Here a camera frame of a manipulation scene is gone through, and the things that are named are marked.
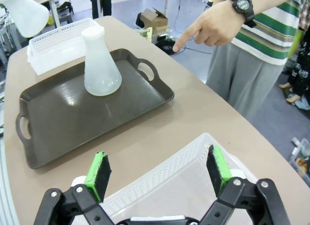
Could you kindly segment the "person's left hand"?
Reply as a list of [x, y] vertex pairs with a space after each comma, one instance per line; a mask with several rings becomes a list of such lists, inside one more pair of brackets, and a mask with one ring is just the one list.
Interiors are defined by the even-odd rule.
[[204, 11], [183, 32], [173, 51], [178, 52], [192, 37], [196, 44], [222, 46], [237, 35], [244, 22], [245, 18], [233, 9], [231, 1], [219, 2]]

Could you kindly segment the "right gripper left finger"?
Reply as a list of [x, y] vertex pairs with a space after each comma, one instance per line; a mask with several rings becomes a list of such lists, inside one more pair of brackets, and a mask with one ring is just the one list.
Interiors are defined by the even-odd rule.
[[108, 155], [97, 152], [83, 183], [62, 192], [58, 188], [46, 190], [35, 225], [70, 225], [83, 215], [90, 225], [112, 225], [113, 221], [100, 206], [109, 183], [111, 168]]

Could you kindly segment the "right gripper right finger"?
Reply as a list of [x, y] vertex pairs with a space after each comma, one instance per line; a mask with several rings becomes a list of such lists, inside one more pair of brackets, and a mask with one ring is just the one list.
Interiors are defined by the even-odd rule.
[[233, 177], [221, 148], [211, 145], [206, 167], [217, 199], [200, 220], [201, 225], [225, 225], [235, 209], [247, 212], [254, 225], [289, 225], [276, 185], [269, 178], [256, 183]]

